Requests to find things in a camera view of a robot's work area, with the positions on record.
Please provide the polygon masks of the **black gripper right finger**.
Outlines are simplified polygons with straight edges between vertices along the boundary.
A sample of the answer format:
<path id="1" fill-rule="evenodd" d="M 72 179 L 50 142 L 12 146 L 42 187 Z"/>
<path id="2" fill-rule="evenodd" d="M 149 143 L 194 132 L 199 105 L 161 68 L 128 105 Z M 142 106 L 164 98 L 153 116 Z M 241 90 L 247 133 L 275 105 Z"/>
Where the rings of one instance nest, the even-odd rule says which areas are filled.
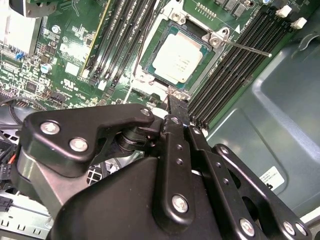
<path id="1" fill-rule="evenodd" d="M 310 240 L 312 233 L 227 146 L 189 125 L 196 218 L 182 240 Z"/>

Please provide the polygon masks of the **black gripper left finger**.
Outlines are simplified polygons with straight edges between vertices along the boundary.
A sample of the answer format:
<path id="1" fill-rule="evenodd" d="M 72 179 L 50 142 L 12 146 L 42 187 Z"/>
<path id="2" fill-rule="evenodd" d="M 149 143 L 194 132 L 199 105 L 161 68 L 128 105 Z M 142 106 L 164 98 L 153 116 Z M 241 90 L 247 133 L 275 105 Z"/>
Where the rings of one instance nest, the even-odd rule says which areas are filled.
<path id="1" fill-rule="evenodd" d="M 195 218 L 186 103 L 170 96 L 164 117 L 139 103 L 35 112 L 22 125 L 16 185 L 54 221 L 74 195 L 146 158 L 158 161 L 152 216 L 162 228 Z"/>

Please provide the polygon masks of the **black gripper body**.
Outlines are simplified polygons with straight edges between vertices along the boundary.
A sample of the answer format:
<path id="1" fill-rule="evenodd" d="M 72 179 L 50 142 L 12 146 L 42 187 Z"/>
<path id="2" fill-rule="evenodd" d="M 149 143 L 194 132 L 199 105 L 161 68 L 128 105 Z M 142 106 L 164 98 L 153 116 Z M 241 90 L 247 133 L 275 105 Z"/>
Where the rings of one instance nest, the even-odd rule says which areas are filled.
<path id="1" fill-rule="evenodd" d="M 162 230 L 152 215 L 158 160 L 138 160 L 68 200 L 55 218 L 52 240 L 232 240 L 234 232 L 219 220 L 203 178 L 192 175 L 195 219 L 181 233 Z"/>

